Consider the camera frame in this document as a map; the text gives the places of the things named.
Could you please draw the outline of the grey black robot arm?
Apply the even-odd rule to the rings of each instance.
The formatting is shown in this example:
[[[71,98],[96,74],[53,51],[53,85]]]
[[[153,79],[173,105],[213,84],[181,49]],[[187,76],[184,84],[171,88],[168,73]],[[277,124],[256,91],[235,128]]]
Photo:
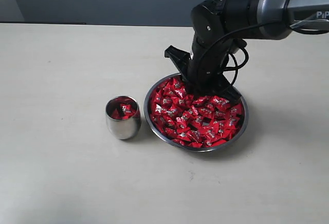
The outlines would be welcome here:
[[[181,74],[186,90],[196,96],[221,96],[237,101],[240,93],[226,72],[237,73],[243,64],[228,66],[246,41],[282,40],[292,32],[328,33],[328,0],[205,0],[191,11],[194,37],[190,52],[173,46],[164,55]]]

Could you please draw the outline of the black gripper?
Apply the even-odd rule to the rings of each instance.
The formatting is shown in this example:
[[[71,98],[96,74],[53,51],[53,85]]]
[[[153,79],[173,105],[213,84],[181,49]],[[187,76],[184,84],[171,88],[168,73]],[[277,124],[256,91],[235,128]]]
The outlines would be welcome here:
[[[237,74],[230,82],[222,70],[227,67],[229,55],[245,48],[247,43],[242,39],[225,39],[211,45],[212,42],[203,42],[195,34],[191,54],[171,45],[164,51],[164,57],[175,65],[188,93],[198,91],[236,103],[241,98],[240,92],[233,86]]]

